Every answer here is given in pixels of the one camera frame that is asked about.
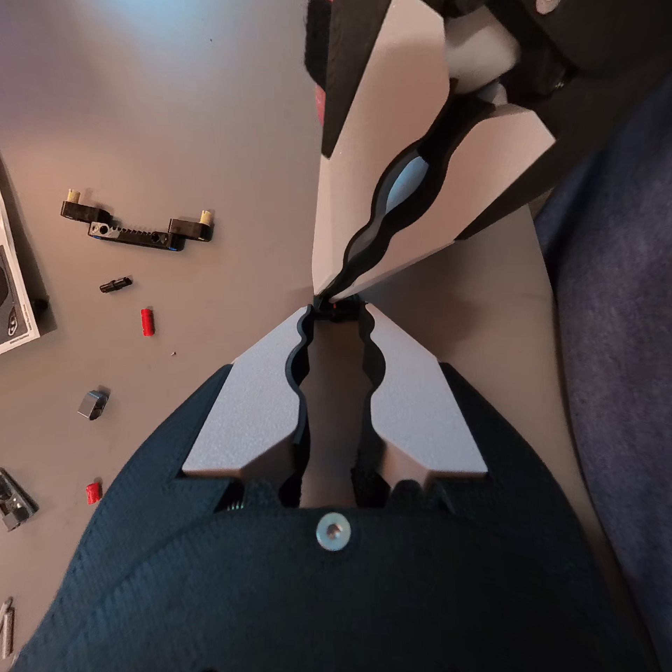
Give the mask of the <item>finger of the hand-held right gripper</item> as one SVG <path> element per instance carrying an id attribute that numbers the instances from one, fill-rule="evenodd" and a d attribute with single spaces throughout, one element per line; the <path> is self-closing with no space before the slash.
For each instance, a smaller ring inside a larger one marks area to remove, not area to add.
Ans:
<path id="1" fill-rule="evenodd" d="M 389 168 L 448 98 L 440 2 L 328 1 L 313 290 L 335 296 L 359 231 L 374 223 Z"/>
<path id="2" fill-rule="evenodd" d="M 389 168 L 374 223 L 359 231 L 347 252 L 347 267 L 332 287 L 351 296 L 448 247 L 509 189 L 522 185 L 534 164 L 552 150 L 555 138 L 532 111 L 512 104 L 498 80 L 468 79 L 466 90 L 453 77 L 487 66 L 487 55 L 504 55 L 507 42 L 479 55 L 477 48 L 497 38 L 486 25 L 467 30 L 466 41 L 447 42 L 448 98 L 430 129 Z"/>

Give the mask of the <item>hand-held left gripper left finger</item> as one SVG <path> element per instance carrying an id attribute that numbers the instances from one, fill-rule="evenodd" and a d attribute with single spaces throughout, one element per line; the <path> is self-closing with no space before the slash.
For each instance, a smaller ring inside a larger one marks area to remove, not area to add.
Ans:
<path id="1" fill-rule="evenodd" d="M 292 364 L 308 344 L 306 306 L 236 358 L 182 466 L 186 476 L 289 479 L 306 404 Z"/>

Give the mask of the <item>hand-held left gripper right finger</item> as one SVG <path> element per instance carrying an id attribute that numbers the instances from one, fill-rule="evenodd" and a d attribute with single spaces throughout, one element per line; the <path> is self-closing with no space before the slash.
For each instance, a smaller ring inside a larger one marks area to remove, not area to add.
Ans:
<path id="1" fill-rule="evenodd" d="M 382 440 L 378 474 L 387 484 L 483 478 L 488 468 L 438 359 L 373 304 L 364 315 L 372 319 L 373 354 L 382 356 L 370 400 Z"/>

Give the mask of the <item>black lego piece red stripe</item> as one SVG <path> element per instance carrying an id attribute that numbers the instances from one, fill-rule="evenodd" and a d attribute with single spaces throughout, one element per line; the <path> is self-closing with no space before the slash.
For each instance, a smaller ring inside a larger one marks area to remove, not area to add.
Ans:
<path id="1" fill-rule="evenodd" d="M 315 319 L 331 323 L 357 321 L 362 304 L 363 302 L 358 294 L 338 301 L 323 296 L 314 296 L 313 298 Z"/>

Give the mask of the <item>grey lego piece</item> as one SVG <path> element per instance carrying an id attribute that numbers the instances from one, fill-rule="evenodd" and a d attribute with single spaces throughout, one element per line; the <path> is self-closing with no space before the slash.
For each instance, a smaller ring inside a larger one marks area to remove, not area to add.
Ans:
<path id="1" fill-rule="evenodd" d="M 89 421 L 95 421 L 104 412 L 109 398 L 110 391 L 106 388 L 88 391 L 77 409 L 78 415 Z"/>

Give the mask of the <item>black lego assembly tan pins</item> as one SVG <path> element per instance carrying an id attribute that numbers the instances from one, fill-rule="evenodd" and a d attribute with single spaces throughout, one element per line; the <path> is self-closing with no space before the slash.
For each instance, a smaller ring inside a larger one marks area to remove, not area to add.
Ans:
<path id="1" fill-rule="evenodd" d="M 203 210 L 198 221 L 172 218 L 166 231 L 143 231 L 122 226 L 110 212 L 99 206 L 82 204 L 80 198 L 79 191 L 69 189 L 61 206 L 61 216 L 86 224 L 88 237 L 95 240 L 177 253 L 188 241 L 209 242 L 212 239 L 214 214 L 209 210 Z"/>

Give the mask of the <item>grey black lego assembly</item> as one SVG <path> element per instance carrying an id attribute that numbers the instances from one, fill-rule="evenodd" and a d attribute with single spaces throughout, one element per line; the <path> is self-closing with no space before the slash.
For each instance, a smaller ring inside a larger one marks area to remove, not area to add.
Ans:
<path id="1" fill-rule="evenodd" d="M 39 510 L 35 501 L 1 467 L 1 522 L 8 532 L 18 528 Z"/>

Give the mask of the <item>lego sticker sheet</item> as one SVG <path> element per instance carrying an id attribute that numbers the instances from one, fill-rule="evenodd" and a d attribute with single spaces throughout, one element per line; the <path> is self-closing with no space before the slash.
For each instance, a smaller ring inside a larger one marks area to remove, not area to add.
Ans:
<path id="1" fill-rule="evenodd" d="M 41 333 L 21 273 L 7 208 L 10 195 L 1 164 L 1 354 L 38 340 Z"/>

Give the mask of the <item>dark blue cloth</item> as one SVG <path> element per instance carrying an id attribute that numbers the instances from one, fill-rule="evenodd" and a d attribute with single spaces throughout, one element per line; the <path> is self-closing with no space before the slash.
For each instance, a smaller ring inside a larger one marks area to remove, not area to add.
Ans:
<path id="1" fill-rule="evenodd" d="M 671 76 L 534 220 L 601 525 L 671 670 Z"/>

